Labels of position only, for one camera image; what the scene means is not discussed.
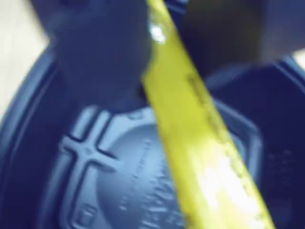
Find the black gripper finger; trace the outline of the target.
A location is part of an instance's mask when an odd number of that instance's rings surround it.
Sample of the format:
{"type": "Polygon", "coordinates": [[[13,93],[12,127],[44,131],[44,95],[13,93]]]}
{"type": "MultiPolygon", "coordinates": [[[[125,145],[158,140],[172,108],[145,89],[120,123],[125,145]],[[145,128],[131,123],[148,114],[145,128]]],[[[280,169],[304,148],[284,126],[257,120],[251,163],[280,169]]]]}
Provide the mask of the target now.
{"type": "Polygon", "coordinates": [[[33,0],[71,93],[111,112],[146,105],[142,88],[152,56],[144,0],[33,0]]]}
{"type": "Polygon", "coordinates": [[[302,0],[168,0],[166,7],[202,77],[266,65],[305,47],[302,0]]]}

